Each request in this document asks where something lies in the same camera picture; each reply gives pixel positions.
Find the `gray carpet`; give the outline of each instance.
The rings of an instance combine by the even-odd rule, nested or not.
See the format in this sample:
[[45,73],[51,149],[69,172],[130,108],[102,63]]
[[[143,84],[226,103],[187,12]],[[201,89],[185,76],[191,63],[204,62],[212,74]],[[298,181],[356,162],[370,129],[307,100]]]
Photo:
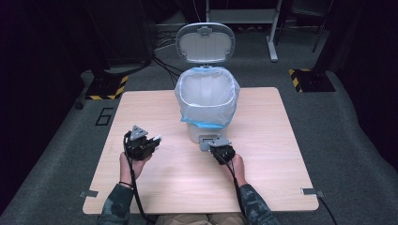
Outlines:
[[[290,68],[311,68],[320,53],[312,53],[315,34],[285,30],[277,46],[278,63],[271,63],[265,32],[237,34],[236,51],[228,68],[241,87],[272,86],[281,93],[298,146],[314,187],[338,224],[398,223],[398,176],[360,129],[349,96],[334,73],[331,93],[297,93]],[[156,51],[165,63],[187,69],[174,46]],[[82,74],[86,86],[89,71]],[[129,76],[125,91],[174,89],[168,73],[155,63]],[[0,217],[0,224],[95,224],[97,216],[82,211],[82,190],[89,189],[105,144],[116,100],[84,100],[81,111],[70,109],[39,162]],[[95,126],[103,108],[112,108],[109,126]],[[333,224],[320,203],[313,212],[276,213],[282,224]],[[132,215],[130,224],[145,224]]]

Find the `wooden table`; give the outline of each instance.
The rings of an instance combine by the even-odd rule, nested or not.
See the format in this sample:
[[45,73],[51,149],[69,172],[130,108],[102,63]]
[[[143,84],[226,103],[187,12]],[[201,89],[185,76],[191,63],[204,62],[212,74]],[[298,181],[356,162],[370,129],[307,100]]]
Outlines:
[[[180,116],[173,90],[123,95],[90,187],[99,194],[86,198],[85,213],[100,214],[119,181],[123,136],[134,125],[147,130],[148,138],[162,136],[159,149],[137,180],[146,213],[239,212],[234,185],[224,177],[216,159],[189,139]],[[300,192],[300,188],[313,186],[276,88],[241,88],[227,138],[245,161],[247,181],[272,211],[318,207],[315,196]],[[135,199],[131,212],[139,212]]]

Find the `plastic bag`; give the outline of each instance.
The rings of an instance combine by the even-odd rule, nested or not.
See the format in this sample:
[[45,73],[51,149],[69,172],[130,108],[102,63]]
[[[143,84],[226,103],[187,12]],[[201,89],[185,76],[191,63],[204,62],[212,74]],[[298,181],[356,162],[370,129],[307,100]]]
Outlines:
[[199,128],[225,128],[237,108],[239,84],[223,67],[194,67],[183,72],[175,94],[181,122]]

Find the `black chair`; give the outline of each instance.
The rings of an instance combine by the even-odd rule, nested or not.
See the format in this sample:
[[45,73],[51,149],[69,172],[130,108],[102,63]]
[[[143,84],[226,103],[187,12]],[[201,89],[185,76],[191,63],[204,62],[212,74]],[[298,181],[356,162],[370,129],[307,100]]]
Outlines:
[[303,18],[319,22],[320,25],[317,30],[318,37],[316,38],[316,43],[313,48],[314,53],[319,39],[321,38],[331,6],[333,5],[333,0],[290,0],[285,2],[286,4],[282,7],[281,11],[281,26],[278,36],[275,40],[275,45],[277,45],[279,42],[279,38],[287,17],[289,15],[293,15],[296,18]]

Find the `forearm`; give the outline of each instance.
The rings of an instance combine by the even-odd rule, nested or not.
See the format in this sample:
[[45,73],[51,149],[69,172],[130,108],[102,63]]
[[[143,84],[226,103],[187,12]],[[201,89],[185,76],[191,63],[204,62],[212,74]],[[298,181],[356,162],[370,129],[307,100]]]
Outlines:
[[279,225],[264,199],[249,184],[240,188],[240,196],[248,224]]
[[133,192],[130,188],[115,185],[111,194],[102,208],[102,213],[98,220],[98,225],[114,225],[129,223],[130,205]]

